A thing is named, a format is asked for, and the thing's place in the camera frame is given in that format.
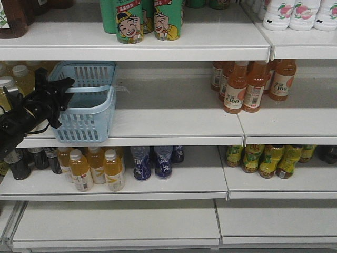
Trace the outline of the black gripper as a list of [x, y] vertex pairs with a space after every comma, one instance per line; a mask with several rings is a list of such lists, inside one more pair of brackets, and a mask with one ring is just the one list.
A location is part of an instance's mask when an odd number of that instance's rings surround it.
[[44, 120], [48, 120], [50, 126], [58, 128], [60, 111], [65, 111], [74, 93], [66, 92], [75, 80], [67, 77], [57, 81], [49, 81], [48, 71], [39, 68], [35, 71], [35, 90], [24, 97], [23, 127], [33, 129]]

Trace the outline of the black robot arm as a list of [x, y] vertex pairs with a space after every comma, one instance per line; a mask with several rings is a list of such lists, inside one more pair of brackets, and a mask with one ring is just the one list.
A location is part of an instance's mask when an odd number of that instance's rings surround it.
[[75, 80], [65, 78], [49, 81], [47, 69], [35, 71], [35, 90], [27, 96], [7, 95], [12, 108], [1, 115], [1, 159], [13, 151], [32, 130], [44, 120], [53, 128], [59, 128], [60, 112], [65, 111], [73, 93], [66, 90]]

